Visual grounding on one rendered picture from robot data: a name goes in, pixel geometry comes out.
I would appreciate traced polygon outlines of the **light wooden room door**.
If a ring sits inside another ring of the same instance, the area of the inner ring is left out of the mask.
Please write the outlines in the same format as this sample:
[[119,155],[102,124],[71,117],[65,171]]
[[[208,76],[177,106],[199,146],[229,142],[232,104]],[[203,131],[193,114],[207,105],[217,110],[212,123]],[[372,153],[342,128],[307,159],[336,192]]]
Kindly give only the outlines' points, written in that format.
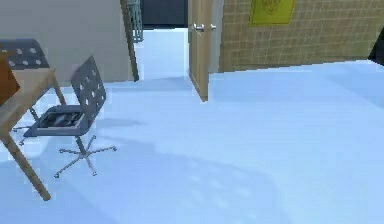
[[[213,0],[188,0],[189,77],[203,102],[208,100],[211,19]],[[192,25],[204,24],[204,32]]]

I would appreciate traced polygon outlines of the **light wooden table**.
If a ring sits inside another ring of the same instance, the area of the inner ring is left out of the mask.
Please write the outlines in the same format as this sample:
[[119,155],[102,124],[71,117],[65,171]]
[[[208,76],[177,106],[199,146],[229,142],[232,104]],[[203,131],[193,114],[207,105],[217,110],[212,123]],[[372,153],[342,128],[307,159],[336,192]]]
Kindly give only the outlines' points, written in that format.
[[51,195],[29,164],[28,160],[10,135],[10,131],[27,112],[50,88],[54,88],[59,102],[66,104],[60,85],[55,76],[55,68],[13,70],[14,77],[20,89],[3,105],[0,106],[0,141],[19,165],[34,189],[44,201]]

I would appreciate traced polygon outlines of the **black furniture piece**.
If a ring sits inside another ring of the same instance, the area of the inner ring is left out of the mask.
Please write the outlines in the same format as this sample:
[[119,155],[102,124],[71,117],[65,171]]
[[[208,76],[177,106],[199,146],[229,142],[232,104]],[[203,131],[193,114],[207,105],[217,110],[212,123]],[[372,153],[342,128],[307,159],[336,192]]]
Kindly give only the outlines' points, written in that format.
[[384,66],[384,27],[382,28],[369,56],[368,59]]

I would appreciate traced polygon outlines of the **brown box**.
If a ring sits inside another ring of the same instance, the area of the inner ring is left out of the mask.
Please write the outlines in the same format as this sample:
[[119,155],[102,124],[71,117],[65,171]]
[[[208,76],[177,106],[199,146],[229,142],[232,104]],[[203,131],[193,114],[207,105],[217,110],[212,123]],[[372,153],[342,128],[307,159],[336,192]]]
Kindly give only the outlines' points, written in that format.
[[20,89],[20,85],[9,66],[7,57],[7,53],[0,54],[0,106]]

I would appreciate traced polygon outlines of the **yellow framed wall picture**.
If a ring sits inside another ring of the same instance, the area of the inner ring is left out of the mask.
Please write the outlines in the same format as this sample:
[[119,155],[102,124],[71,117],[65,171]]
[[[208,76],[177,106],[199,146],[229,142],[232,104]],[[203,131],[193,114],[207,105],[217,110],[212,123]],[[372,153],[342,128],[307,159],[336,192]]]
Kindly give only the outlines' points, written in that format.
[[252,0],[250,26],[287,25],[290,23],[296,0]]

